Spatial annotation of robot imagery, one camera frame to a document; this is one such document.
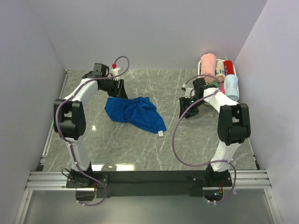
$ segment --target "purple cable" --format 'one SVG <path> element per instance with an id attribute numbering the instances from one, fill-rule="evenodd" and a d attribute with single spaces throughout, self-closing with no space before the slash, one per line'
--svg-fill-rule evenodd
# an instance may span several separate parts
<path id="1" fill-rule="evenodd" d="M 89 79 L 89 80 L 87 80 L 85 83 L 81 84 L 81 85 L 78 87 L 78 89 L 74 92 L 74 94 L 73 94 L 70 98 L 68 98 L 68 99 L 66 99 L 64 102 L 62 102 L 62 103 L 58 106 L 58 108 L 57 108 L 57 110 L 56 110 L 55 121 L 56 121 L 56 126 L 57 126 L 58 133 L 59 133 L 60 137 L 61 137 L 64 141 L 66 141 L 66 142 L 68 142 L 68 143 L 70 144 L 71 155 L 72 155 L 72 157 L 73 157 L 73 160 L 74 160 L 74 162 L 75 162 L 75 165 L 76 165 L 77 169 L 79 170 L 79 172 L 80 172 L 81 174 L 83 174 L 83 175 L 86 176 L 87 178 L 89 178 L 89 179 L 91 179 L 91 180 L 97 182 L 98 184 L 100 184 L 100 185 L 105 189 L 105 196 L 103 197 L 102 200 L 100 200 L 99 202 L 94 203 L 94 204 L 85 204 L 85 203 L 83 203 L 83 202 L 78 202 L 78 203 L 82 204 L 83 206 L 95 206 L 95 205 L 101 204 L 101 203 L 108 197 L 108 190 L 107 190 L 106 186 L 105 186 L 101 181 L 99 181 L 99 180 L 93 178 L 92 176 L 90 176 L 90 175 L 88 175 L 88 174 L 86 174 L 86 173 L 83 172 L 82 168 L 81 168 L 81 167 L 79 166 L 79 164 L 78 164 L 78 161 L 77 161 L 77 158 L 76 158 L 76 156 L 75 156 L 74 148 L 73 148 L 73 145 L 72 145 L 71 141 L 67 140 L 67 139 L 64 137 L 64 135 L 62 134 L 61 128 L 60 128 L 60 126 L 59 126 L 58 115 L 59 115 L 59 111 L 61 110 L 62 106 L 63 106 L 64 104 L 66 104 L 67 102 L 71 101 L 71 100 L 72 100 L 72 99 L 73 99 L 73 98 L 80 92 L 80 90 L 83 88 L 83 86 L 85 86 L 87 83 L 92 82 L 92 81 L 97 81 L 97 80 L 116 78 L 116 77 L 119 77 L 119 76 L 122 76 L 123 74 L 125 74 L 125 73 L 128 71 L 129 67 L 130 67 L 130 61 L 129 61 L 128 57 L 126 57 L 126 56 L 119 56 L 119 57 L 115 60 L 114 63 L 116 63 L 120 58 L 126 58 L 126 60 L 128 61 L 128 66 L 127 66 L 127 68 L 126 68 L 121 74 L 119 74 L 119 75 L 117 75 L 117 76 L 114 76 L 114 77 L 99 77 L 99 78 L 93 78 L 93 79 Z"/>
<path id="2" fill-rule="evenodd" d="M 213 76 L 210 76 L 210 75 L 200 75 L 200 76 L 213 77 Z M 188 83 L 191 79 L 196 78 L 196 77 L 198 77 L 198 76 L 194 76 L 194 77 L 190 78 L 186 83 Z M 202 167 L 202 166 L 206 166 L 206 165 L 209 165 L 209 164 L 212 164 L 212 163 L 216 163 L 216 162 L 226 162 L 226 163 L 228 163 L 228 164 L 234 169 L 235 177 L 234 177 L 234 182 L 233 182 L 232 189 L 230 190 L 230 192 L 229 192 L 224 198 L 222 198 L 220 201 L 217 201 L 216 203 L 225 201 L 225 200 L 226 200 L 226 199 L 233 193 L 233 191 L 234 191 L 234 188 L 235 188 L 235 182 L 236 182 L 236 178 L 237 178 L 237 171 L 236 171 L 234 165 L 233 165 L 231 162 L 227 161 L 227 160 L 214 160 L 214 161 L 205 162 L 205 163 L 202 163 L 202 164 L 189 164 L 189 163 L 186 163 L 186 162 L 182 161 L 182 160 L 179 158 L 179 156 L 178 156 L 178 154 L 177 154 L 177 152 L 176 152 L 176 149 L 175 149 L 175 146 L 174 146 L 174 137 L 175 137 L 175 135 L 176 135 L 176 131 L 177 131 L 177 128 L 178 128 L 179 123 L 180 123 L 181 120 L 185 117 L 185 115 L 187 114 L 187 112 L 188 112 L 194 105 L 196 105 L 198 102 L 200 102 L 200 101 L 202 101 L 202 100 L 204 100 L 204 99 L 206 99 L 206 98 L 209 98 L 209 97 L 215 95 L 218 91 L 219 91 L 219 89 L 217 89 L 215 92 L 213 92 L 212 94 L 210 94 L 210 95 L 208 95 L 208 96 L 205 96 L 205 97 L 203 97 L 203 98 L 200 98 L 200 99 L 196 100 L 194 103 L 192 103 L 190 106 L 188 106 L 188 108 L 184 111 L 184 113 L 182 114 L 182 116 L 179 118 L 178 123 L 177 123 L 177 125 L 175 126 L 175 128 L 174 128 L 174 130 L 173 130 L 172 140 L 171 140 L 171 143 L 172 143 L 172 150 L 173 150 L 173 153 L 174 153 L 175 157 L 177 158 L 178 161 L 180 161 L 181 163 L 183 163 L 183 164 L 186 165 L 186 166 L 189 166 L 189 167 Z"/>

